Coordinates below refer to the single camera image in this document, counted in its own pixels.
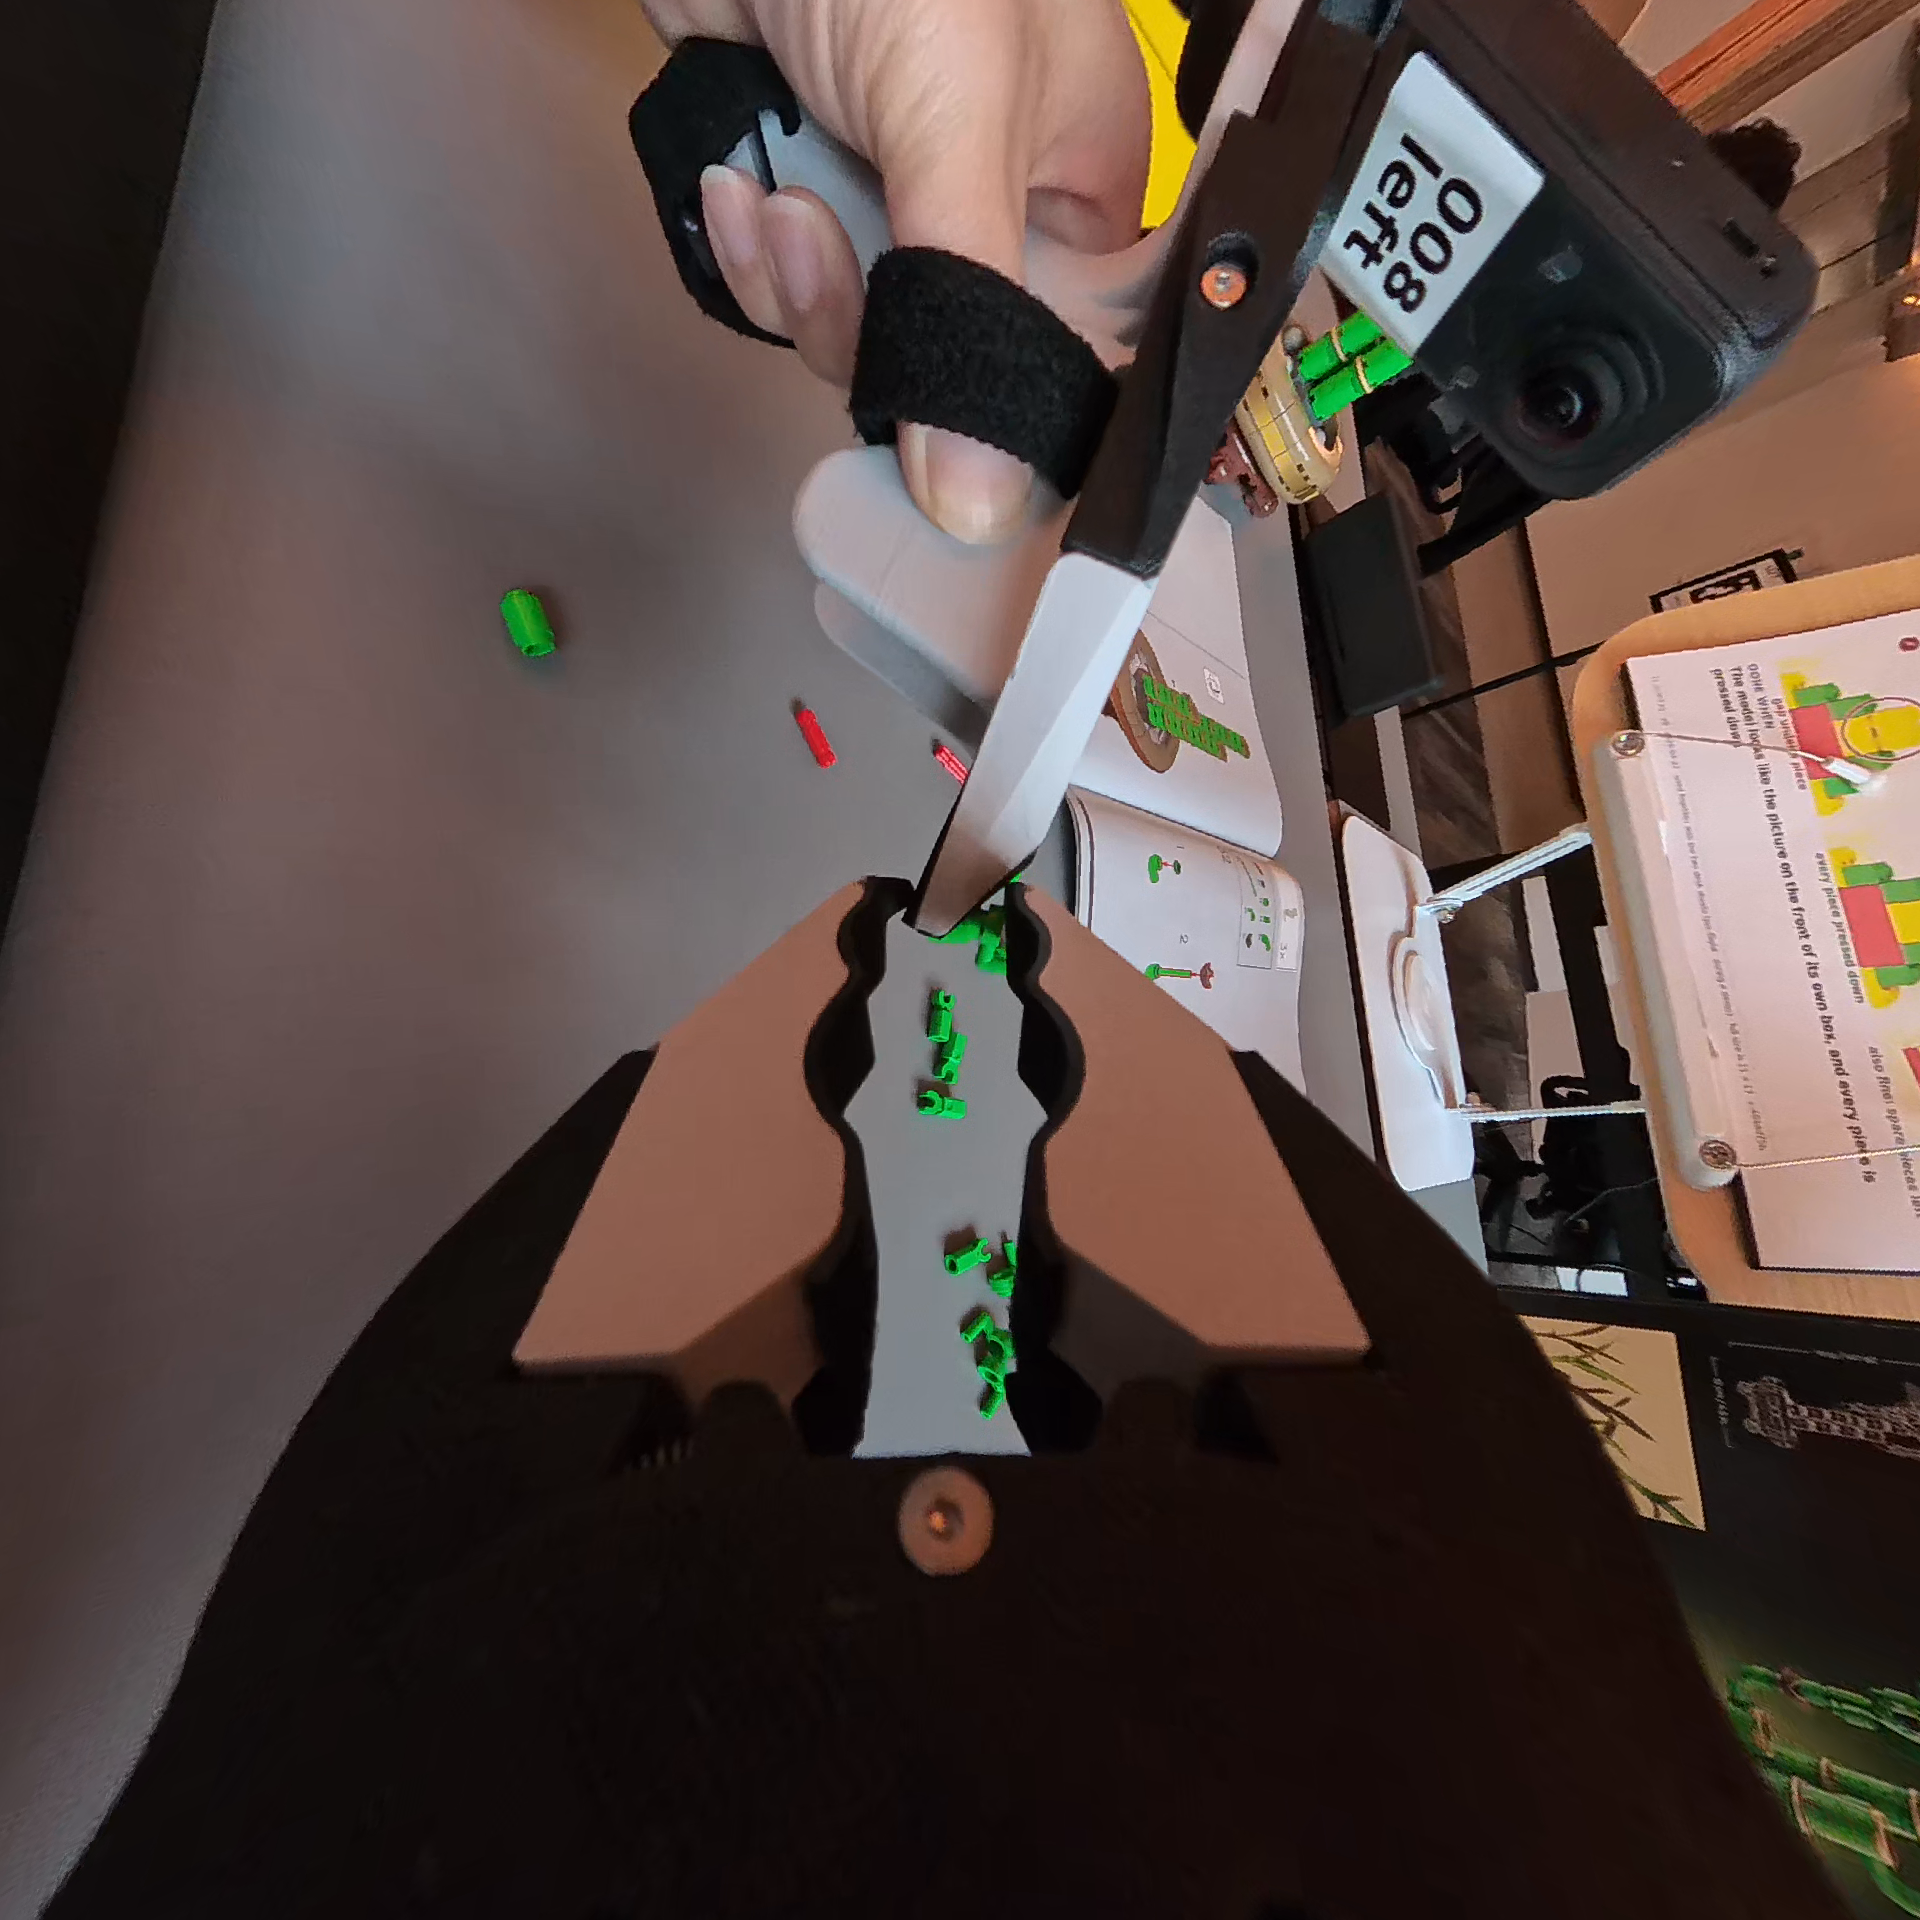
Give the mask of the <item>black rectangular panel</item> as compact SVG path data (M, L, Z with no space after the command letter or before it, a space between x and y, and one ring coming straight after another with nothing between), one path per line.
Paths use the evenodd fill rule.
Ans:
M1446 686L1417 606L1417 550L1391 489L1312 525L1295 537L1295 584L1326 731L1417 706Z

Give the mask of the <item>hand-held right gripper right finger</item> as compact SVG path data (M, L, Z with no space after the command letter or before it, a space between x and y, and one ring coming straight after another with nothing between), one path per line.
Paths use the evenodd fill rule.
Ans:
M1020 998L1016 1425L1082 1450L1128 1385L1363 1367L1367 1324L1240 1049L1050 892L1004 892Z

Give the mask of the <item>lego bamboo pot model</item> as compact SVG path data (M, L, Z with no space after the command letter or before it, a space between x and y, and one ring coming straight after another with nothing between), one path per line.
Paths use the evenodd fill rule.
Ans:
M1309 325L1286 325L1216 448L1207 485L1240 485L1246 516L1321 496L1342 466L1340 417L1348 417L1408 369L1410 357L1367 312L1340 312L1321 339L1309 339Z

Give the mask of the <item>black framed wall sign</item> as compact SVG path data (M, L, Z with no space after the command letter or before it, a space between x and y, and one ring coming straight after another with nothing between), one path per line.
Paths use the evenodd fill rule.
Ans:
M1773 593L1773 584L1795 584L1795 548L1773 548L1773 550L1748 550L1748 564L1726 564L1726 565L1704 565L1688 584L1664 584L1648 593L1648 614L1676 614L1676 606L1709 606L1709 598L1733 598L1733 593Z

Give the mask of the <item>pile of green lego clips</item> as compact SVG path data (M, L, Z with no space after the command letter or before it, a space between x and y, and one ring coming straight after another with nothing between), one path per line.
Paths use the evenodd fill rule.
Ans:
M990 905L962 916L941 926L941 948L969 948L975 972L1004 972L1004 905L990 901ZM923 998L923 1041L928 1041L928 1079L914 1080L914 1116L969 1125L969 1087L962 1087L969 1028L962 1028L962 998L941 985L928 985L928 998ZM962 1235L941 1235L941 1277L986 1294L986 1302L962 1316L962 1345L975 1367L975 1421L998 1421L1004 1385L1020 1367L1020 1345L1016 1345L1020 1235L1016 1229L998 1229L998 1235L962 1229Z

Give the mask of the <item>yellow plastic bin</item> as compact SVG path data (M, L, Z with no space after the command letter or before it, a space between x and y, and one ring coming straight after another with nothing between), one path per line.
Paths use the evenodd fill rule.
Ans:
M1148 153L1148 234L1159 234L1187 182L1198 141L1179 133L1179 38L1187 38L1187 0L1119 0L1134 51L1148 51L1148 94L1154 94L1154 153Z

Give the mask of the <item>white document stand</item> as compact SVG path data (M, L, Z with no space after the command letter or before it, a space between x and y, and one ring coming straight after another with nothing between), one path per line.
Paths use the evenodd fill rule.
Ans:
M1688 1188L1719 1188L1763 1160L1744 1116L1733 1005L1704 960L1709 916L1685 892L1700 870L1685 854L1685 754L1755 754L1748 740L1700 731L1609 731L1601 742L1601 823L1578 823L1472 883L1438 892L1427 870L1342 815L1340 870L1348 905L1363 1034L1375 1070L1382 1160L1408 1188L1469 1176L1472 1125L1544 1125L1544 1105L1480 1105L1462 1070L1446 918L1500 883L1522 883L1564 854L1609 847L1618 905L1602 905L1618 966L1632 966L1646 1005L1646 1095L1602 1095L1601 1116L1648 1116Z

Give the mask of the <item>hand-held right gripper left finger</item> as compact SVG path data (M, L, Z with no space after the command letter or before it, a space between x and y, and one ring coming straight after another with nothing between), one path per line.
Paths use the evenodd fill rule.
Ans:
M844 883L700 998L640 1079L511 1339L519 1378L764 1385L810 1450L854 1450L878 1385L878 1208L844 1125L897 883Z

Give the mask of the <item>black lego set box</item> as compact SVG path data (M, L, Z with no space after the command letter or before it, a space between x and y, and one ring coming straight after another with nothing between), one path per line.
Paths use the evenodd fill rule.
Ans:
M1522 1294L1648 1522L1700 1669L1846 1912L1920 1912L1909 1324Z

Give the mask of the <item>lego instruction booklet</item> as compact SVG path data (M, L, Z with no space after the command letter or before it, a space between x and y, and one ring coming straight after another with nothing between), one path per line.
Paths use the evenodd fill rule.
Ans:
M1309 1080L1309 892L1255 706L1240 532L1198 496L1071 785L1072 918Z

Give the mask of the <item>wooden board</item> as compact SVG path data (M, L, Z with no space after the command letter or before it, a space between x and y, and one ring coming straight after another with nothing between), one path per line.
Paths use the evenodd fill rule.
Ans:
M1628 657L1755 643L1755 638L1795 638L1795 628L1832 628L1832 619L1909 614L1909 606L1920 606L1920 564L1867 564L1867 565L1781 584L1781 593L1733 593L1709 606L1646 614L1618 638L1602 638L1578 675L1578 785L1587 810L1601 901L1602 901L1609 953L1618 953L1609 1011L1618 1011L1618 1041L1628 1041L1628 1080L1646 1087L1664 1229L1676 1229L1685 1269L1704 1286L1709 1302L1920 1324L1920 1286L1909 1277L1862 1277L1862 1269L1748 1269L1733 1196L1685 1181L1646 960L1628 936L1632 883L1628 883L1628 854L1618 854L1602 799L1601 799L1601 764L1609 764L1609 740L1628 731Z

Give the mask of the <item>person's left hand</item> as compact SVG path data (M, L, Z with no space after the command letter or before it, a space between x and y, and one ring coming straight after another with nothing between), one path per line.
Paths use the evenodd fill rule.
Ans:
M1020 273L1020 235L1134 247L1154 94L1112 0L648 0L657 46L767 46L795 110L885 177L889 235ZM700 177L742 325L854 387L863 259L812 192Z

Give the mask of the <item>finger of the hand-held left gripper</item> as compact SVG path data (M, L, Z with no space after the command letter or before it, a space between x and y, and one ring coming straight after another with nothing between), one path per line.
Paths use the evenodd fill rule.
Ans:
M969 918L1042 847L1154 593L1159 574L1128 574L1088 550L1050 564L986 754L923 870L907 916L923 936Z

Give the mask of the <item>printed task sheet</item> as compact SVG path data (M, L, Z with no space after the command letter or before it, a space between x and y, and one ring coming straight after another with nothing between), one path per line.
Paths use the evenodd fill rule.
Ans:
M1646 654L1609 754L1688 1105L1755 1269L1920 1256L1920 638Z

